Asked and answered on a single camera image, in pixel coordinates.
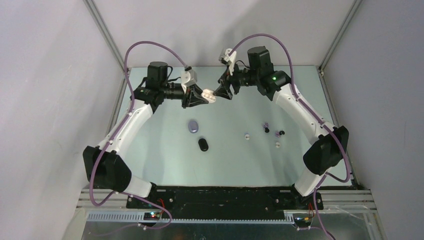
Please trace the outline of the white earbud charging case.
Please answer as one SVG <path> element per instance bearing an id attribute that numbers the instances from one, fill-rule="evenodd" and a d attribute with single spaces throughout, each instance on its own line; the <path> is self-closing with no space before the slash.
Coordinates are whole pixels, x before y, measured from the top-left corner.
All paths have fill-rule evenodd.
<path id="1" fill-rule="evenodd" d="M 214 95 L 214 91 L 211 89 L 203 89 L 201 96 L 208 101 L 208 103 L 215 103 L 216 102 L 216 96 Z"/>

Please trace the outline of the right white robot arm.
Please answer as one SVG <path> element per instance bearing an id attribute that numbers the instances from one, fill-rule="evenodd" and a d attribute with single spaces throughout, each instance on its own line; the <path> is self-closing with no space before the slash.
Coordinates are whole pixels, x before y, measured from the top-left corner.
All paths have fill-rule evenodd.
<path id="1" fill-rule="evenodd" d="M 324 175 L 343 160 L 349 131 L 317 114 L 291 77 L 274 69 L 270 52 L 264 46 L 249 49 L 247 55 L 249 65 L 239 69 L 235 50 L 227 48 L 221 52 L 218 60 L 226 65 L 226 70 L 213 94 L 231 100 L 241 87 L 257 87 L 261 95 L 281 107 L 300 127 L 311 147 L 303 155 L 305 169 L 294 183 L 296 191 L 291 194 L 290 201 L 295 208 L 304 209 Z"/>

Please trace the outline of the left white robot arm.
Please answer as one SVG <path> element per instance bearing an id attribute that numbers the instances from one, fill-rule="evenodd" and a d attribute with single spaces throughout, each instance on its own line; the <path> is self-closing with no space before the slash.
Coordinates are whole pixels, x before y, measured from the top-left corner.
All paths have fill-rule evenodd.
<path id="1" fill-rule="evenodd" d="M 152 191 L 154 184 L 135 176 L 124 161 L 136 134 L 164 100 L 180 100 L 183 108 L 216 101 L 213 90 L 201 89 L 196 84 L 197 74 L 191 67 L 181 72 L 181 83 L 169 78 L 169 69 L 171 66 L 165 62 L 151 62 L 146 77 L 132 90 L 120 122 L 99 144 L 84 149 L 83 161 L 91 188 L 136 195 L 145 208 L 156 206 L 158 194 Z"/>

